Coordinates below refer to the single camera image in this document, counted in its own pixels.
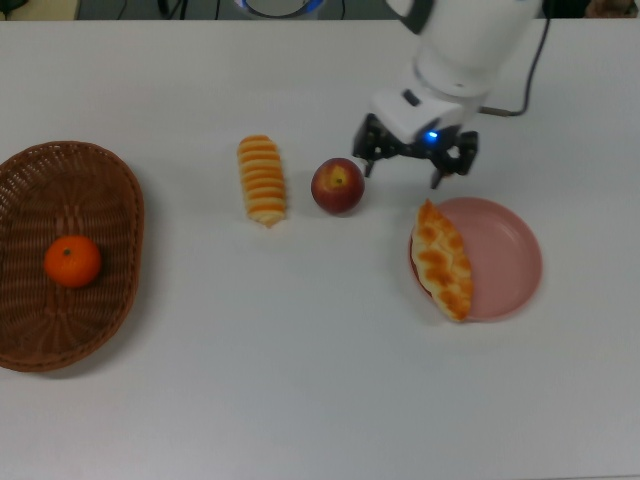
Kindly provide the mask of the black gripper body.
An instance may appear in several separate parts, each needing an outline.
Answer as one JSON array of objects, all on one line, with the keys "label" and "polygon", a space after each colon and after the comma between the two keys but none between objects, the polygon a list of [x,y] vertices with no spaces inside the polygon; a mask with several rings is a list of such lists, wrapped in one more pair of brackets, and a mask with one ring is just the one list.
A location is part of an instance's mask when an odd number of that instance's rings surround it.
[{"label": "black gripper body", "polygon": [[443,128],[425,127],[408,143],[403,143],[392,137],[391,146],[386,152],[386,158],[396,156],[418,159],[432,158],[436,154],[447,152],[453,148],[457,143],[460,130],[460,125]]}]

